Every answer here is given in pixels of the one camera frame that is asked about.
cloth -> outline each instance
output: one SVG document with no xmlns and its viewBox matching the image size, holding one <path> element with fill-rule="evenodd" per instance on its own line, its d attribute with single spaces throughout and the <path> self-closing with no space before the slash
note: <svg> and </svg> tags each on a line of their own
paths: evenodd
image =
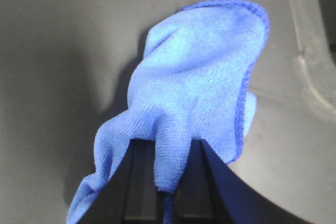
<svg viewBox="0 0 336 224">
<path fill-rule="evenodd" d="M 207 140 L 225 163 L 236 160 L 256 111 L 247 90 L 268 31 L 267 12 L 242 0 L 200 2 L 154 26 L 131 77 L 129 108 L 98 130 L 96 172 L 79 185 L 67 223 L 77 223 L 98 197 L 130 139 L 156 141 L 154 181 L 170 194 L 192 139 Z"/>
</svg>

gray plastic surface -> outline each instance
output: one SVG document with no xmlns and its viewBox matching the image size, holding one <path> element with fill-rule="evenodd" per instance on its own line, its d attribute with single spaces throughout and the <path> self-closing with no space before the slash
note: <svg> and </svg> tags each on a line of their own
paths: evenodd
<svg viewBox="0 0 336 224">
<path fill-rule="evenodd" d="M 1 0 L 0 223 L 65 222 L 93 171 L 95 131 L 126 109 L 147 31 L 199 1 Z M 271 33 L 252 76 L 257 114 L 231 168 L 293 214 L 336 223 L 336 73 L 318 2 L 250 1 L 267 9 Z"/>
</svg>

cloth fold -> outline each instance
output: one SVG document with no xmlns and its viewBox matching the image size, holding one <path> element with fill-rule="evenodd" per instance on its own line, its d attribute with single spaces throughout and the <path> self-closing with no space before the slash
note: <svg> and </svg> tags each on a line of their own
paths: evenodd
<svg viewBox="0 0 336 224">
<path fill-rule="evenodd" d="M 170 194 L 192 139 L 207 140 L 225 163 L 239 158 L 257 106 L 249 78 L 268 32 L 267 12 L 242 0 L 200 2 L 154 26 L 129 84 L 129 108 L 98 130 L 96 172 L 79 185 L 67 223 L 98 197 L 130 139 L 156 141 L 154 181 Z"/>
</svg>

blue microfiber cloth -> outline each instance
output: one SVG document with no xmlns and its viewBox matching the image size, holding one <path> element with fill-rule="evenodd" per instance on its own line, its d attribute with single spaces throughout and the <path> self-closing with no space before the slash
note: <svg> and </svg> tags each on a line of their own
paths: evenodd
<svg viewBox="0 0 336 224">
<path fill-rule="evenodd" d="M 156 141 L 155 184 L 170 194 L 192 139 L 207 140 L 225 163 L 236 160 L 256 111 L 249 77 L 268 32 L 266 11 L 242 0 L 200 2 L 154 26 L 129 84 L 129 108 L 98 130 L 96 172 L 79 185 L 67 223 L 98 197 L 130 139 Z"/>
</svg>

towel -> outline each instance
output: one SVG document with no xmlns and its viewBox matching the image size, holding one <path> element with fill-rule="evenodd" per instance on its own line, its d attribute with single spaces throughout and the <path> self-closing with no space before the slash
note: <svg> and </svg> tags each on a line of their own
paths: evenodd
<svg viewBox="0 0 336 224">
<path fill-rule="evenodd" d="M 131 77 L 128 109 L 98 129 L 96 172 L 79 185 L 67 223 L 88 210 L 133 138 L 156 141 L 154 181 L 169 194 L 192 139 L 206 140 L 225 163 L 238 159 L 257 106 L 249 79 L 268 32 L 267 12 L 242 0 L 200 2 L 154 26 Z"/>
</svg>

